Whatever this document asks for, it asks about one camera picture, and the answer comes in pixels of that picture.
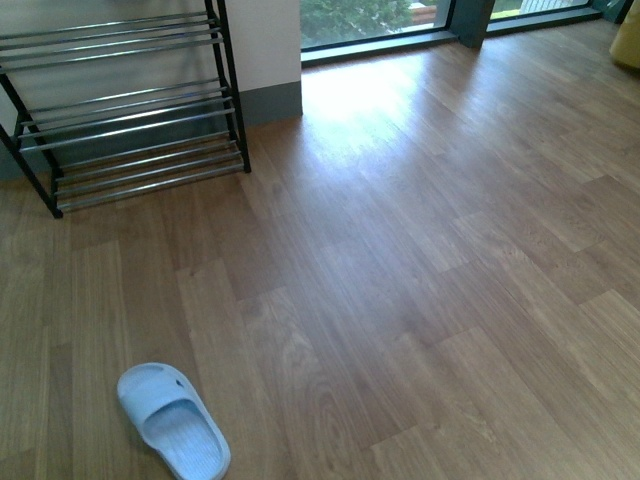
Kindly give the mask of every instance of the window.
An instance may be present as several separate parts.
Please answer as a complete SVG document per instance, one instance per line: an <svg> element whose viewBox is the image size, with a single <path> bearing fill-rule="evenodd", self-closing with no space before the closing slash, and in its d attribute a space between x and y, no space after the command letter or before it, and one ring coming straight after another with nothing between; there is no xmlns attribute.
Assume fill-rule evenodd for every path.
<svg viewBox="0 0 640 480"><path fill-rule="evenodd" d="M496 0L491 20L582 7L589 0Z"/></svg>
<svg viewBox="0 0 640 480"><path fill-rule="evenodd" d="M301 0L302 49L444 27L450 0Z"/></svg>

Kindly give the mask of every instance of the shoe rack shelf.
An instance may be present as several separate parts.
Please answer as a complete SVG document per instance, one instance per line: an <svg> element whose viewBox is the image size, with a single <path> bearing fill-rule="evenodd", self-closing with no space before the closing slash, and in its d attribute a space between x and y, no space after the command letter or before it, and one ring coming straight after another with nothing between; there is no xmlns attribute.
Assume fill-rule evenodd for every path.
<svg viewBox="0 0 640 480"><path fill-rule="evenodd" d="M197 12L0 35L0 83L18 112L12 132L0 128L2 143L55 218L75 208L251 171L226 6L224 0L216 4L214 9L212 0L205 0ZM144 68L150 55L169 50L191 55L194 48L210 51L215 76L32 108L12 82L13 75L38 69L65 69L65 76L74 78L77 65L117 65L132 56ZM163 138L156 132L202 127L202 122L208 122L202 134L128 148L132 138ZM100 152L100 142L111 146L108 154L93 154ZM92 154L60 162L57 151L69 148ZM29 157L36 155L44 156L51 170L48 186L30 166Z"/></svg>

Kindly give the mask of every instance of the tree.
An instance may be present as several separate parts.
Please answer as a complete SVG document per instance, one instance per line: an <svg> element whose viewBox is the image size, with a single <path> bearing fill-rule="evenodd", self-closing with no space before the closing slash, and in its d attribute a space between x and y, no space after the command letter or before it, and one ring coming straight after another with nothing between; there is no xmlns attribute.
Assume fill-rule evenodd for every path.
<svg viewBox="0 0 640 480"><path fill-rule="evenodd" d="M398 32L411 25L411 0L301 0L302 47Z"/></svg>

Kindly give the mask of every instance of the laminate flooring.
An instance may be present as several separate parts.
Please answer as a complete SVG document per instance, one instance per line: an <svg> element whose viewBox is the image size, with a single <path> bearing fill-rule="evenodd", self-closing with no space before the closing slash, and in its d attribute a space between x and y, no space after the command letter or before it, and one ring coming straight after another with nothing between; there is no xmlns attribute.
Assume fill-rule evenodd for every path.
<svg viewBox="0 0 640 480"><path fill-rule="evenodd" d="M303 72L254 171L50 218L0 184L0 478L162 479L183 371L229 480L640 478L640 75L604 21Z"/></svg>

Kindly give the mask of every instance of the slipper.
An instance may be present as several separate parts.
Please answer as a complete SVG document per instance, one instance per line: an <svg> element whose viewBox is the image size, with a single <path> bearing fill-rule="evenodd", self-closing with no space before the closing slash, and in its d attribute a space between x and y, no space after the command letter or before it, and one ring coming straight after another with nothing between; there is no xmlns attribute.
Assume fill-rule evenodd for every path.
<svg viewBox="0 0 640 480"><path fill-rule="evenodd" d="M142 439L180 480L220 480L231 452L195 388L178 370L144 363L118 381L118 398Z"/></svg>

